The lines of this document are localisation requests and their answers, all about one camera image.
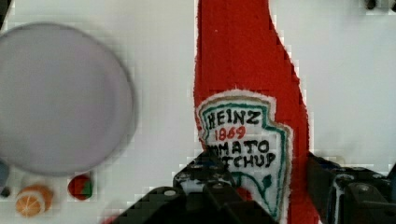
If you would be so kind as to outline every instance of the red toy fruit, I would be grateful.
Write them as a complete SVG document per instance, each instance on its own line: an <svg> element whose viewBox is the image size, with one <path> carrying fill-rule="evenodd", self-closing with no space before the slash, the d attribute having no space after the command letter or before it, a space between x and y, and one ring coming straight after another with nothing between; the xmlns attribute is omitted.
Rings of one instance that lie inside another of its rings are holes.
<svg viewBox="0 0 396 224"><path fill-rule="evenodd" d="M67 189L70 195L84 201L92 196L92 181L87 175L78 175L70 181Z"/></svg>

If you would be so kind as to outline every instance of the label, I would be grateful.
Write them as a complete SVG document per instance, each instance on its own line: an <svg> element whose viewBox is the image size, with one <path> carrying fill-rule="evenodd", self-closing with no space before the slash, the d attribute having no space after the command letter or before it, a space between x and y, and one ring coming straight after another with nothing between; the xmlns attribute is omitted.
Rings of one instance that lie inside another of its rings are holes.
<svg viewBox="0 0 396 224"><path fill-rule="evenodd" d="M206 149L279 221L288 212L292 130L275 122L275 112L275 98L251 91L216 94L197 108Z"/></svg>

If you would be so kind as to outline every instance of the white table surface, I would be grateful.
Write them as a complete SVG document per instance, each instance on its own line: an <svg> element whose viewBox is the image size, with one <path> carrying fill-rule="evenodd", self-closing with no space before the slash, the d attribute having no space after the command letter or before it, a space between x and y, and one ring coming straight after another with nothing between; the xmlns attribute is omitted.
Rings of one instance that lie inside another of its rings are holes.
<svg viewBox="0 0 396 224"><path fill-rule="evenodd" d="M387 174L396 162L394 62L396 17L391 2L366 12L360 0L278 0L276 29L302 79L311 121L311 150L345 165ZM201 151L193 119L194 1L15 0L3 32L34 21L74 26L113 49L134 83L135 132L94 170L87 202L67 195L69 177L45 178L55 204L43 217L16 215L2 200L1 223L98 223L172 178ZM17 168L14 194L42 179Z"/></svg>

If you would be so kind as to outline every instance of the gray plate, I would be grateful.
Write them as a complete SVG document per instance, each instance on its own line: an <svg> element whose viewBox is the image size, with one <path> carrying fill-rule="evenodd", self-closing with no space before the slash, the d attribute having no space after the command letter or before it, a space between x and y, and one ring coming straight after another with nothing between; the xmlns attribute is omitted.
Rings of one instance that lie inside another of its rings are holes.
<svg viewBox="0 0 396 224"><path fill-rule="evenodd" d="M132 120L126 71L108 49L63 25L0 37L0 157L42 175L99 164Z"/></svg>

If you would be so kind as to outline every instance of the ketchup bottle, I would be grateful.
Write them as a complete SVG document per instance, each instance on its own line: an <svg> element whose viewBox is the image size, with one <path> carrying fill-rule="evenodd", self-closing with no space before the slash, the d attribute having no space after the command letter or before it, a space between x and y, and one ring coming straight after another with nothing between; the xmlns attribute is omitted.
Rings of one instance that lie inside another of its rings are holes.
<svg viewBox="0 0 396 224"><path fill-rule="evenodd" d="M268 1L200 0L198 30L194 103L204 149L274 220L318 223L306 186L307 112Z"/></svg>

